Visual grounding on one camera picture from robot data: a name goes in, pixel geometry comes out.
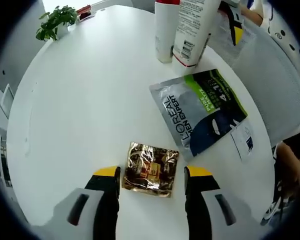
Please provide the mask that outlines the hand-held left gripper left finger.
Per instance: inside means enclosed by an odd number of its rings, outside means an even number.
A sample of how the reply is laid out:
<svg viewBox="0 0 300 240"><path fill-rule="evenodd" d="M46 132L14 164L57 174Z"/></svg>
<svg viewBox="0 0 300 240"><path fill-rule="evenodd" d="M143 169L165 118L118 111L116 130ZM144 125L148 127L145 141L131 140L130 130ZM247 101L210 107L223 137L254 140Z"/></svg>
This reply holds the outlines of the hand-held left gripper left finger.
<svg viewBox="0 0 300 240"><path fill-rule="evenodd" d="M114 240L120 208L120 166L101 168L53 210L56 240Z"/></svg>

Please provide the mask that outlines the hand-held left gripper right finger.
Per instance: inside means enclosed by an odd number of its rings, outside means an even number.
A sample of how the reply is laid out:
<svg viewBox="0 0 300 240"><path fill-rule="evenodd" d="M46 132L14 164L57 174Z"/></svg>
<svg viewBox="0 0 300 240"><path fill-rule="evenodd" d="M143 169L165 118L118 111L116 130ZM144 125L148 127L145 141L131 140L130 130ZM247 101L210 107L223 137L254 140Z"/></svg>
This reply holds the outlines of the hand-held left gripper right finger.
<svg viewBox="0 0 300 240"><path fill-rule="evenodd" d="M184 168L185 211L190 240L250 240L251 210L222 189L203 167Z"/></svg>

